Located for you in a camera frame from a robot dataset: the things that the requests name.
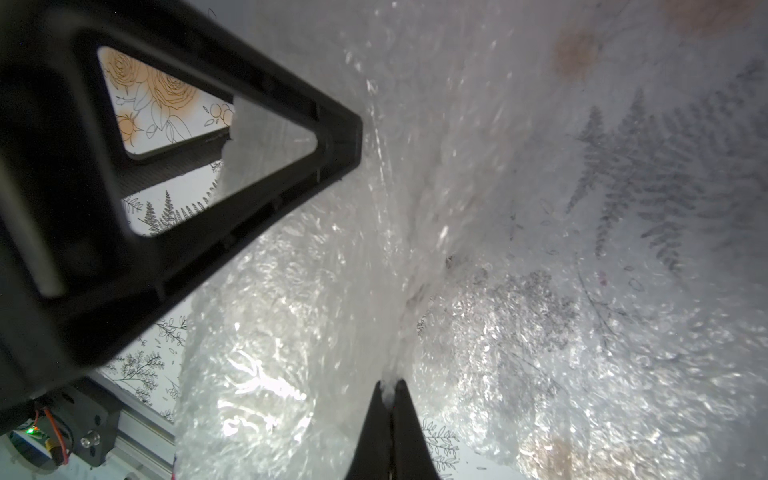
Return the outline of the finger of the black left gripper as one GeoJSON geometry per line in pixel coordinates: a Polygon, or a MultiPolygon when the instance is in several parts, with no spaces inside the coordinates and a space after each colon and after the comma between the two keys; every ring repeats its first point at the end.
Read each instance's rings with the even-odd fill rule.
{"type": "Polygon", "coordinates": [[[119,158],[120,194],[136,194],[220,160],[229,139],[230,129],[224,128],[140,155],[124,152],[119,158]]]}
{"type": "Polygon", "coordinates": [[[1,404],[106,364],[279,219],[355,169],[361,118],[183,1],[1,5],[1,404]],[[313,152],[154,237],[97,51],[121,50],[312,132],[313,152]]]}

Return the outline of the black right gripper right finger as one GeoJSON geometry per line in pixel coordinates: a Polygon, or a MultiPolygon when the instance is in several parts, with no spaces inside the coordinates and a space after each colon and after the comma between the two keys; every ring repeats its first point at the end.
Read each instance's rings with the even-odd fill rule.
{"type": "Polygon", "coordinates": [[[407,383],[399,380],[391,405],[392,478],[439,480],[407,383]]]}

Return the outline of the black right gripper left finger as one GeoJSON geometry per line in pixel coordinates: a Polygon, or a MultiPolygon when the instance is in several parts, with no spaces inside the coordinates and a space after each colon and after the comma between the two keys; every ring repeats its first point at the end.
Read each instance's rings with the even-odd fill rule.
{"type": "Polygon", "coordinates": [[[386,480],[392,463],[392,417],[375,384],[346,480],[386,480]]]}

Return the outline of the bubble wrap bundle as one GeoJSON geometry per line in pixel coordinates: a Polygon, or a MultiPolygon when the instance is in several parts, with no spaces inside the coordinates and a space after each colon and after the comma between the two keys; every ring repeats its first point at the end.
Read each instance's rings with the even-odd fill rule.
{"type": "Polygon", "coordinates": [[[358,114],[360,165],[193,299],[181,479],[341,479],[375,384],[511,159],[515,1],[232,1],[226,24],[358,114]]]}

